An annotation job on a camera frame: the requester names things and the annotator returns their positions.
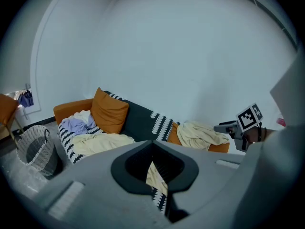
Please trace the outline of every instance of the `floor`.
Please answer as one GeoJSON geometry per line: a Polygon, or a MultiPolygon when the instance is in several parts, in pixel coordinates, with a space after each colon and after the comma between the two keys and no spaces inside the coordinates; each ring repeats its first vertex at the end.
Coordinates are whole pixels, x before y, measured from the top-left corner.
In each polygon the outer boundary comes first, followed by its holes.
{"type": "MultiPolygon", "coordinates": [[[[62,160],[63,168],[66,169],[71,163],[58,137],[57,123],[52,122],[46,124],[45,127],[50,131],[57,153],[62,160]]],[[[19,161],[16,145],[12,139],[0,144],[0,165],[11,188],[29,198],[33,198],[48,183],[48,180],[42,174],[36,172],[31,166],[25,166],[19,161]]]]}

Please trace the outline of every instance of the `gray panel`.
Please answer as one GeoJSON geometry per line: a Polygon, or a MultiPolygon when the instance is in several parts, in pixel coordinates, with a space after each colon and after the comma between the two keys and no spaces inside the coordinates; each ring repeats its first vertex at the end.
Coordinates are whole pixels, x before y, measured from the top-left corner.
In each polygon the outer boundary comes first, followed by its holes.
{"type": "Polygon", "coordinates": [[[233,228],[234,214],[255,171],[262,143],[249,146],[235,174],[218,194],[195,213],[173,224],[170,228],[233,228]]]}
{"type": "Polygon", "coordinates": [[[244,158],[243,155],[207,152],[167,142],[160,143],[193,158],[199,166],[198,177],[192,186],[185,192],[173,195],[177,207],[190,214],[196,212],[218,194],[236,172],[236,169],[218,165],[216,161],[221,159],[240,164],[244,158]]]}
{"type": "Polygon", "coordinates": [[[290,68],[270,91],[287,125],[305,124],[304,65],[304,46],[300,46],[290,68]]]}
{"type": "Polygon", "coordinates": [[[73,181],[78,181],[85,187],[62,218],[75,228],[164,228],[170,225],[150,195],[126,192],[111,175],[113,160],[144,142],[79,161],[48,183],[35,201],[41,208],[48,209],[73,181]]]}

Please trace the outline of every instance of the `orange chair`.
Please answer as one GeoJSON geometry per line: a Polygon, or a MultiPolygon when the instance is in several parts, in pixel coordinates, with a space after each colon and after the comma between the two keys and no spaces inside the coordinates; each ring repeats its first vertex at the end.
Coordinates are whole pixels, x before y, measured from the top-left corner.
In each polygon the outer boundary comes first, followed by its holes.
{"type": "Polygon", "coordinates": [[[15,136],[11,131],[11,126],[14,120],[16,121],[20,130],[23,132],[21,125],[15,118],[18,105],[18,101],[6,95],[0,94],[0,140],[8,135],[15,140],[15,136]]]}

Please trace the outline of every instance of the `pink object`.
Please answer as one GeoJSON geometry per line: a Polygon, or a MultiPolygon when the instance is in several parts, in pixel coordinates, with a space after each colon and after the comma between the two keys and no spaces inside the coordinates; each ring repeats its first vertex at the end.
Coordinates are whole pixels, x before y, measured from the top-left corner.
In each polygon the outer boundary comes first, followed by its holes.
{"type": "Polygon", "coordinates": [[[276,122],[284,127],[286,126],[285,120],[283,118],[278,118],[276,122]]]}

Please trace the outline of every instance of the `orange sofa cushion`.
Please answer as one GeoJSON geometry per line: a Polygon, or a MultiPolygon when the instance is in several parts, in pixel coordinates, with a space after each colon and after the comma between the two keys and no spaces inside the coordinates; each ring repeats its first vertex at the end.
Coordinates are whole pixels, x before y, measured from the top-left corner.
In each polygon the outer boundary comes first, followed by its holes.
{"type": "Polygon", "coordinates": [[[0,94],[0,123],[7,125],[18,105],[18,101],[0,94]]]}
{"type": "Polygon", "coordinates": [[[82,110],[90,110],[92,107],[92,98],[86,100],[80,100],[76,102],[71,102],[67,104],[61,104],[54,107],[54,115],[57,124],[59,125],[61,121],[65,118],[74,115],[76,112],[82,110]]]}
{"type": "Polygon", "coordinates": [[[173,127],[171,129],[170,134],[168,135],[167,142],[182,145],[177,135],[178,126],[179,125],[177,123],[173,122],[173,127]]]}
{"type": "Polygon", "coordinates": [[[96,125],[106,133],[120,133],[129,104],[110,97],[99,87],[92,101],[91,115],[96,125]]]}
{"type": "MultiPolygon", "coordinates": [[[[167,142],[177,144],[177,145],[182,145],[178,138],[178,135],[177,135],[178,126],[179,126],[178,124],[173,122],[173,127],[172,127],[170,134],[168,135],[167,142]]],[[[209,151],[227,153],[229,150],[229,146],[230,146],[230,143],[225,143],[225,144],[220,144],[220,145],[211,144],[209,147],[209,151]]]]}

